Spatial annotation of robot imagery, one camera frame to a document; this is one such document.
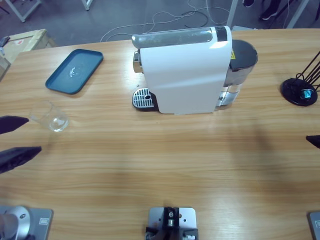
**metal drip grate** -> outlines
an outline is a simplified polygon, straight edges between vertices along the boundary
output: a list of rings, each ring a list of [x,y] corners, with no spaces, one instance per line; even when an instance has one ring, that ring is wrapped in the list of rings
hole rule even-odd
[[[151,94],[148,88],[140,88],[133,94],[132,104],[138,109],[153,108]]]

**drinking glass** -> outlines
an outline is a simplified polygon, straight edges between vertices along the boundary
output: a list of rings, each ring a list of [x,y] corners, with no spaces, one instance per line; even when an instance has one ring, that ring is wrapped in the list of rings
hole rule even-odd
[[[34,104],[30,118],[54,132],[61,132],[69,124],[67,115],[50,101]]]

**blue tray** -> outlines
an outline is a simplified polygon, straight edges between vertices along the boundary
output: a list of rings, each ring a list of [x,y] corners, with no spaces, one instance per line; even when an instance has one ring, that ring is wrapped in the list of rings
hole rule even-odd
[[[76,94],[86,84],[104,56],[99,51],[76,49],[60,64],[45,82],[48,89]]]

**white coffee machine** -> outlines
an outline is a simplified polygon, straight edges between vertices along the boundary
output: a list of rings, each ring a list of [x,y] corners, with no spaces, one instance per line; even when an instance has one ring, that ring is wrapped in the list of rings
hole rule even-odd
[[[232,40],[227,26],[135,34],[132,43],[138,49],[133,69],[147,84],[132,103],[163,114],[212,113],[231,104],[258,60],[249,43]]]

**white table leg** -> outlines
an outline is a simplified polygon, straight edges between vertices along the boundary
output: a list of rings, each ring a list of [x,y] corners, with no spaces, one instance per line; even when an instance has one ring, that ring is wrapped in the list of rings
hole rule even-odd
[[[308,4],[309,0],[302,0],[298,9],[295,11],[295,14],[293,15],[293,17],[291,18],[288,26],[286,27],[287,29],[293,29],[296,22],[298,21],[300,15],[302,14],[302,12],[304,11],[304,9],[306,8],[307,4]]]
[[[232,3],[231,3],[231,8],[230,8],[230,13],[229,13],[229,16],[228,16],[228,20],[226,22],[226,25],[231,28],[231,24],[232,24],[232,21],[234,20],[234,16],[235,16],[235,11],[236,11],[236,8],[237,8],[237,4],[238,4],[238,0],[232,0]]]
[[[85,10],[89,10],[90,5],[92,4],[93,0],[82,0],[83,6]]]
[[[41,0],[36,0],[36,3],[26,12],[25,15],[21,15],[21,13],[17,10],[15,5],[10,0],[5,0],[5,2],[9,5],[15,15],[21,20],[21,22],[25,22],[26,18],[36,9],[37,6],[41,4]]]

